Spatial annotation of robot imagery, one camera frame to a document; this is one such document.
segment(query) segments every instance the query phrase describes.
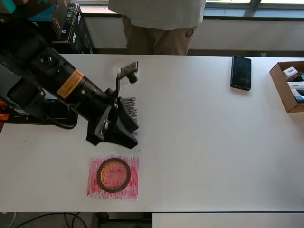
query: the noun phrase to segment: cardboard box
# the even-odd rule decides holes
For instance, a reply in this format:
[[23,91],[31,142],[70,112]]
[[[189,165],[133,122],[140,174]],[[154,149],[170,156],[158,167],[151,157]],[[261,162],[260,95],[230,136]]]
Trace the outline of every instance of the cardboard box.
[[0,0],[0,13],[10,14],[14,12],[15,8],[13,0]]
[[89,30],[86,26],[85,18],[82,16],[79,4],[71,3],[68,7],[68,12],[66,14],[66,20],[75,23],[77,31],[81,37],[82,43],[85,48],[94,48]]
[[73,22],[65,22],[61,33],[61,38],[59,41],[53,42],[53,48],[57,52],[64,54],[80,54],[82,52],[84,46]]
[[69,2],[70,0],[30,0],[24,6],[18,6],[13,16],[36,22],[46,38],[58,40]]
[[298,104],[295,100],[283,71],[294,67],[299,72],[304,72],[304,61],[299,62],[279,62],[270,71],[270,75],[275,83],[282,99],[283,105],[288,113],[304,112],[304,104]]

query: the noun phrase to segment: black cable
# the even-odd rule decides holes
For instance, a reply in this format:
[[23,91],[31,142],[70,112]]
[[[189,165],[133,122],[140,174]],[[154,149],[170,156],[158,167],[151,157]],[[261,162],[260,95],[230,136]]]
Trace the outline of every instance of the black cable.
[[58,213],[49,213],[49,214],[45,214],[45,215],[40,215],[40,216],[38,216],[36,218],[33,218],[33,219],[29,220],[29,221],[21,223],[20,225],[16,226],[15,228],[21,227],[24,224],[27,224],[29,222],[32,222],[32,221],[34,221],[34,220],[36,220],[38,218],[44,217],[44,216],[49,216],[49,215],[65,215],[65,214],[67,214],[67,215],[73,215],[74,217],[78,218],[82,222],[82,224],[85,226],[85,228],[87,228],[86,223],[78,215],[75,215],[75,214],[70,213],[70,212],[58,212]]
[[68,227],[68,228],[71,228],[70,225],[69,225],[68,222],[67,222],[66,213],[63,214],[63,217],[65,217],[65,221],[66,221],[67,227]]
[[76,216],[79,215],[79,214],[80,214],[80,212],[78,212],[78,213],[74,216],[74,218],[73,218],[73,220],[72,220],[72,228],[74,228],[74,220],[75,220]]
[[76,127],[77,122],[78,122],[78,121],[76,120],[75,124],[67,125],[67,124],[63,124],[63,123],[60,123],[60,122],[54,120],[54,119],[53,119],[52,117],[50,117],[49,115],[45,115],[45,117],[46,117],[47,120],[51,121],[51,122],[52,122],[54,125],[56,125],[57,127],[60,127],[60,128],[63,128],[63,129],[68,129],[68,130],[73,129],[74,127]]

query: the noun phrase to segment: smartphone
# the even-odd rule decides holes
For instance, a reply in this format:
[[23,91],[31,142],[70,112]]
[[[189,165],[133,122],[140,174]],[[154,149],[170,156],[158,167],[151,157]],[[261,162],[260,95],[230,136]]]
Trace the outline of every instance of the smartphone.
[[251,59],[233,56],[230,86],[246,91],[251,89]]

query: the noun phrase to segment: black box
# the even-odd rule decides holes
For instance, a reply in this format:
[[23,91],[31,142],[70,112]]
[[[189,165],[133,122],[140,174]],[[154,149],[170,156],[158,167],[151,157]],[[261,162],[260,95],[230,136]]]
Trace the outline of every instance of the black box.
[[53,42],[53,48],[59,53],[76,53],[80,54],[84,49],[81,38],[75,24],[71,21],[66,21],[59,41]]
[[81,54],[94,54],[93,50],[91,48],[83,48],[80,50]]
[[70,0],[29,0],[24,6],[18,6],[13,16],[36,22],[47,39],[58,40],[69,3]]
[[86,26],[85,18],[82,16],[79,4],[71,3],[68,6],[66,20],[75,23],[77,31],[81,37],[82,43],[84,44],[85,48],[94,48],[89,30]]

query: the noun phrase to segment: gray floor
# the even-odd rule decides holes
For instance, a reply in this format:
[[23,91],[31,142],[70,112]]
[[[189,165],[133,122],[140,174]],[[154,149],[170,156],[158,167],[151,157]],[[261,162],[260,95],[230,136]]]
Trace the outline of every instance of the gray floor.
[[[28,221],[34,217],[43,215],[46,213],[40,212],[19,212],[16,214],[16,219],[11,228],[16,227],[17,225],[21,224],[22,222]],[[8,213],[3,215],[0,213],[0,228],[7,228],[13,219],[14,213]],[[91,219],[92,213],[83,212],[79,214],[80,218],[86,223],[87,227],[91,227]],[[71,226],[73,216],[67,215],[66,216],[68,223]],[[75,219],[74,228],[83,228],[84,225],[78,220]],[[22,228],[67,228],[67,224],[63,215],[51,215],[39,218],[35,221],[32,221],[28,224],[22,226]]]

